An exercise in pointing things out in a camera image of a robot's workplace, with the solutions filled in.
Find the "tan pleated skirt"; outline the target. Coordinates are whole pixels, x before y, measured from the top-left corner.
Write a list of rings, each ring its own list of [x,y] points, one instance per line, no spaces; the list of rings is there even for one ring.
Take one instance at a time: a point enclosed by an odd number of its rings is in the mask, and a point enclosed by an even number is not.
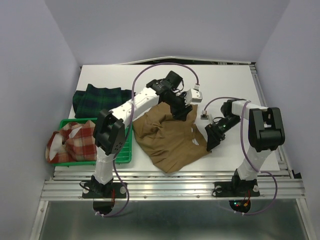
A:
[[[207,141],[195,124],[197,110],[193,104],[185,121],[175,120],[170,106],[161,102],[133,122],[137,144],[164,173],[175,173],[209,154]]]

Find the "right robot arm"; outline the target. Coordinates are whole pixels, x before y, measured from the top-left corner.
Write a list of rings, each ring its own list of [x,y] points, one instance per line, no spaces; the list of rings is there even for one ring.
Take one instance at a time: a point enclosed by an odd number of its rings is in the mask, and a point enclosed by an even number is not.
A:
[[[205,127],[208,152],[226,138],[226,132],[248,121],[249,148],[243,149],[244,160],[231,181],[216,181],[212,195],[218,198],[258,197],[257,177],[268,156],[285,142],[285,130],[278,107],[265,107],[245,99],[227,99],[220,108],[223,117],[214,122],[206,110],[201,118],[210,123]]]

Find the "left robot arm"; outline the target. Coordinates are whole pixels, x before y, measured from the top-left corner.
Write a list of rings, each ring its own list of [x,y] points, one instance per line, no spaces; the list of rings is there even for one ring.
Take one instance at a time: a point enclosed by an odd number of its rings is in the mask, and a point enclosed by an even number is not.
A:
[[[133,120],[141,113],[164,102],[174,119],[186,120],[192,110],[191,102],[199,98],[200,92],[196,84],[179,93],[177,88],[182,81],[181,76],[170,71],[165,78],[151,80],[122,105],[100,111],[93,131],[97,150],[95,171],[89,181],[79,184],[84,199],[109,198],[119,186],[113,183],[115,160],[129,137]]]

